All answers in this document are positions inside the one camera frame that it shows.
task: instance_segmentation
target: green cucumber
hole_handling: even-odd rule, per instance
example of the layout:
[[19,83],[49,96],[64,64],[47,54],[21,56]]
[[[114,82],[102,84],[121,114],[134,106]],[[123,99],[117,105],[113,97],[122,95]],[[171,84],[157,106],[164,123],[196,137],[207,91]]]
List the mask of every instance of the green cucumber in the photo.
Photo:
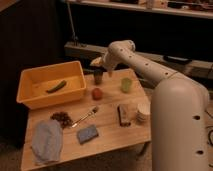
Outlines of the green cucumber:
[[63,88],[65,85],[67,84],[67,82],[65,80],[61,81],[59,84],[57,84],[55,87],[46,90],[47,93],[54,93],[58,90],[60,90],[61,88]]

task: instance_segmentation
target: sponge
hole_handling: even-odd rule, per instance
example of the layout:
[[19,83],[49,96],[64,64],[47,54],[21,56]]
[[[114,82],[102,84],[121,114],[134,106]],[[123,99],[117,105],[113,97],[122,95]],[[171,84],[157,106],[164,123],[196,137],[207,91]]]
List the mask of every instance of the sponge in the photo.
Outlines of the sponge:
[[84,144],[98,135],[99,134],[95,125],[90,125],[87,128],[81,129],[77,132],[77,138],[80,144]]

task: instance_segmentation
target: cable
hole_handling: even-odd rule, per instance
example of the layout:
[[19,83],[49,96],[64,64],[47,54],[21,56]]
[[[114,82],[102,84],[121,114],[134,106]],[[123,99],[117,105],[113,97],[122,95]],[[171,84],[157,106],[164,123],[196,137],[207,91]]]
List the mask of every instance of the cable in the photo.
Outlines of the cable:
[[212,133],[213,133],[213,129],[208,132],[208,141],[209,141],[209,145],[211,145],[213,147],[213,142],[211,139]]
[[206,114],[207,114],[207,115],[209,115],[209,117],[210,117],[210,118],[212,118],[212,119],[213,119],[213,115],[212,115],[212,114],[210,114],[210,113],[208,112],[208,110],[205,110],[205,112],[206,112]]

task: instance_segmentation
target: blue towel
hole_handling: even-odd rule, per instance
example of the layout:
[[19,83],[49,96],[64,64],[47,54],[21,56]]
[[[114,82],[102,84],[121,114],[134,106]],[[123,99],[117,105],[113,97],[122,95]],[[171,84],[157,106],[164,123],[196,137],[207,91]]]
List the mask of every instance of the blue towel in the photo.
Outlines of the blue towel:
[[35,163],[38,165],[60,160],[63,132],[56,120],[41,121],[36,125],[32,139]]

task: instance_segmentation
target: orange plastic bin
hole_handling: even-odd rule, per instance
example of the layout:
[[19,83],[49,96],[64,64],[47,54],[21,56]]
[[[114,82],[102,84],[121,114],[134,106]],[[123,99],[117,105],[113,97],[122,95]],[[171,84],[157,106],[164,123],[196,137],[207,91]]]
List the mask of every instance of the orange plastic bin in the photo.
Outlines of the orange plastic bin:
[[[61,89],[47,93],[61,81],[66,85]],[[47,65],[25,69],[21,73],[17,102],[30,109],[47,107],[83,98],[86,82],[79,61]]]

